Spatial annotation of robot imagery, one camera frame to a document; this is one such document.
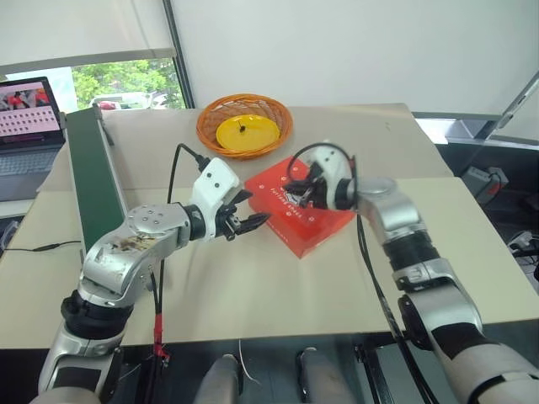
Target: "tree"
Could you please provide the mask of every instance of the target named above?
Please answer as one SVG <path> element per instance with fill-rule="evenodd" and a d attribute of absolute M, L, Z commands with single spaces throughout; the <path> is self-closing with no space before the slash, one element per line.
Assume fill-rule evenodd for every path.
<path fill-rule="evenodd" d="M 72 69 L 77 103 L 87 108 L 92 98 L 110 93 L 166 94 L 169 108 L 184 108 L 171 59 L 120 61 L 75 66 Z"/>

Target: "red cardboard box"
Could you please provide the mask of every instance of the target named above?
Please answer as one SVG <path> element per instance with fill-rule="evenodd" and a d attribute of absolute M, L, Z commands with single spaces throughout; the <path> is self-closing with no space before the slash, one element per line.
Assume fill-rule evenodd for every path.
<path fill-rule="evenodd" d="M 301 258 L 313 250 L 355 217 L 354 212 L 300 208 L 299 198 L 288 194 L 282 186 L 289 182 L 286 167 L 291 157 L 250 178 L 245 188 L 253 193 L 249 198 L 256 212 L 267 212 L 266 222 L 277 236 Z M 294 178 L 305 178 L 308 168 L 297 160 L 292 167 Z"/>

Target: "yellow plate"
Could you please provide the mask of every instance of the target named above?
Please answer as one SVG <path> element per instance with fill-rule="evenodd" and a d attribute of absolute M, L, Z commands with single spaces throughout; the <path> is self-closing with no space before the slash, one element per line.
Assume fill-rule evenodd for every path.
<path fill-rule="evenodd" d="M 221 146 L 239 152 L 261 149 L 279 137 L 279 127 L 273 120 L 253 114 L 238 115 L 225 120 L 216 132 Z"/>

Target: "orange woven basket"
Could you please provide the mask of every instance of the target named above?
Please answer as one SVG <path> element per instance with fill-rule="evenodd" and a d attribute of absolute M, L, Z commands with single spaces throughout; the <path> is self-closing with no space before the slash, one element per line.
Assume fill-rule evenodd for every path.
<path fill-rule="evenodd" d="M 225 120 L 243 114 L 256 114 L 273 120 L 279 127 L 279 139 L 257 150 L 234 151 L 221 147 L 217 127 Z M 219 98 L 202 111 L 196 122 L 196 134 L 206 147 L 226 157 L 249 160 L 268 154 L 282 145 L 292 132 L 292 116 L 286 107 L 272 98 L 256 94 L 236 94 Z"/>

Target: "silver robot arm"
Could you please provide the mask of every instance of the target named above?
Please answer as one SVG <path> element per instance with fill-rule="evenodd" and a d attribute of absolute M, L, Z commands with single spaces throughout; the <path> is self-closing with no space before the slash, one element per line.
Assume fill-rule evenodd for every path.
<path fill-rule="evenodd" d="M 536 403 L 539 370 L 513 349 L 487 339 L 477 307 L 451 265 L 433 247 L 414 203 L 390 178 L 359 178 L 331 146 L 312 149 L 306 180 L 292 181 L 288 192 L 300 204 L 348 210 L 367 218 L 404 292 L 398 300 L 414 344 L 433 351 L 462 403 Z"/>
<path fill-rule="evenodd" d="M 266 214 L 245 221 L 234 215 L 249 196 L 231 168 L 214 158 L 195 181 L 189 205 L 139 206 L 102 236 L 84 259 L 77 289 L 61 304 L 64 320 L 32 402 L 86 402 L 87 391 L 108 401 L 120 372 L 125 324 L 151 273 L 189 241 L 220 235 L 230 241 L 262 225 Z"/>

